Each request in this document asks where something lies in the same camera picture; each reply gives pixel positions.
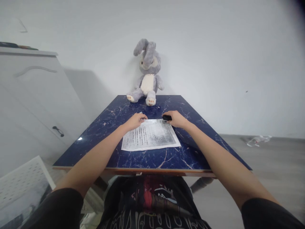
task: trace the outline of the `person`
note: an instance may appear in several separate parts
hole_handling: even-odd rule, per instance
[[[172,126],[194,139],[213,173],[241,211],[244,227],[305,228],[267,191],[253,173],[178,111],[168,111]],[[144,114],[125,124],[91,149],[62,179],[23,225],[26,228],[79,228],[83,198],[105,169],[121,138],[140,126]],[[98,228],[210,228],[202,220],[182,177],[118,177],[109,188]]]

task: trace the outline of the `white belly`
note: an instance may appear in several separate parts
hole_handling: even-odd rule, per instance
[[[144,95],[147,95],[149,91],[153,90],[153,78],[154,74],[147,74],[144,76],[141,84],[141,90],[143,91]]]

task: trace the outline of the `printed document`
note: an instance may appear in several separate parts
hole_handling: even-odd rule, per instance
[[[147,119],[123,137],[122,150],[140,151],[181,147],[172,126],[163,119]]]

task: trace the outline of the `stuffed bunny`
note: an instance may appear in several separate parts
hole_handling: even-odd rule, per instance
[[[146,96],[146,105],[154,106],[158,88],[164,89],[160,76],[156,75],[161,69],[161,59],[155,49],[156,43],[141,39],[133,51],[137,56],[144,50],[140,60],[140,70],[144,75],[138,79],[136,89],[127,94],[130,102],[137,102],[139,98]]]

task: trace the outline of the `cabinet door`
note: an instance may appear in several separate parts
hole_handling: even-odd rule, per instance
[[[68,148],[0,84],[0,177],[33,157],[55,161]]]
[[[67,146],[77,140],[90,123],[57,58],[0,55],[0,63],[1,84]]]

